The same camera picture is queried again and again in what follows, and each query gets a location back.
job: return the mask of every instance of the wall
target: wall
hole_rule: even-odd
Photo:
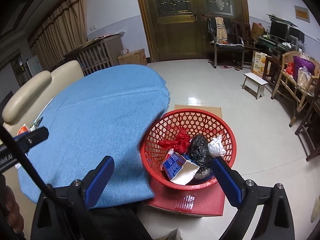
[[[0,51],[0,62],[8,57],[11,53],[20,49],[21,59],[25,64],[27,59],[32,57],[28,42],[26,39],[11,45]],[[12,90],[13,93],[17,92],[20,88],[17,79],[13,73],[11,64],[7,64],[0,70],[0,102]]]
[[[97,29],[90,31],[94,25]],[[124,48],[144,48],[150,56],[138,0],[87,0],[87,29],[89,40],[125,31],[121,37]]]
[[[266,14],[291,21],[305,34],[305,52],[320,61],[320,26],[310,12],[310,23],[297,19],[295,5],[307,7],[302,0],[248,0],[250,23],[259,22],[268,28],[270,20]]]
[[[0,102],[10,91],[15,93],[19,88],[20,86],[17,82],[16,77],[14,76],[11,64],[8,63],[4,68],[0,70]]]
[[[20,42],[16,42],[14,44],[10,44],[4,49],[0,50],[0,62],[4,60],[6,57],[8,57],[10,54],[15,52],[17,49],[20,49],[21,53],[21,59],[23,63],[25,64],[27,59],[32,58],[32,53],[28,44],[27,39],[23,39]]]

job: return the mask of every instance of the black plastic bag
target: black plastic bag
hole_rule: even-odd
[[[197,177],[204,179],[204,175],[209,175],[208,169],[210,169],[212,157],[208,150],[208,140],[203,135],[198,134],[193,137],[187,155],[200,167],[196,173]]]

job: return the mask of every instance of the black cable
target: black cable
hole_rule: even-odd
[[[28,173],[30,178],[33,180],[33,182],[38,186],[38,188],[56,205],[64,208],[64,209],[70,209],[70,207],[60,200],[52,191],[49,190],[49,188],[46,186],[44,181],[39,176],[36,169],[33,167],[29,159],[25,156],[23,151],[20,149],[19,145],[16,143],[16,141],[12,138],[10,133],[2,126],[0,125],[0,140],[7,146],[7,148],[10,150],[10,152],[14,155],[14,157],[20,162],[22,167],[25,169],[25,171]]]

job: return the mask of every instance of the curtain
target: curtain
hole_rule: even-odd
[[[86,41],[86,0],[61,0],[28,38],[33,56],[46,70]]]

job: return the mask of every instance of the plastic bag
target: plastic bag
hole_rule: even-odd
[[[217,138],[213,138],[212,141],[208,144],[208,149],[210,155],[215,158],[218,156],[223,157],[226,155],[226,150],[222,145],[222,135],[219,135]]]
[[[190,160],[200,167],[195,179],[197,177],[203,179],[205,175],[208,176],[210,174],[208,170],[210,170],[212,157],[208,149],[208,140],[203,135],[198,134],[193,137],[187,155]]]
[[[129,49],[123,49],[121,50],[121,55],[127,54],[129,52]]]
[[[299,68],[297,85],[302,87],[303,89],[306,89],[310,79],[311,73],[309,72],[309,70],[306,67]],[[315,86],[310,85],[308,93],[313,96],[315,93]]]
[[[290,62],[290,63],[288,63],[288,66],[287,66],[286,69],[285,69],[285,71],[286,71],[289,75],[291,75],[292,77],[294,77],[294,68],[293,68],[293,66],[294,66],[294,63],[293,63],[293,62]]]

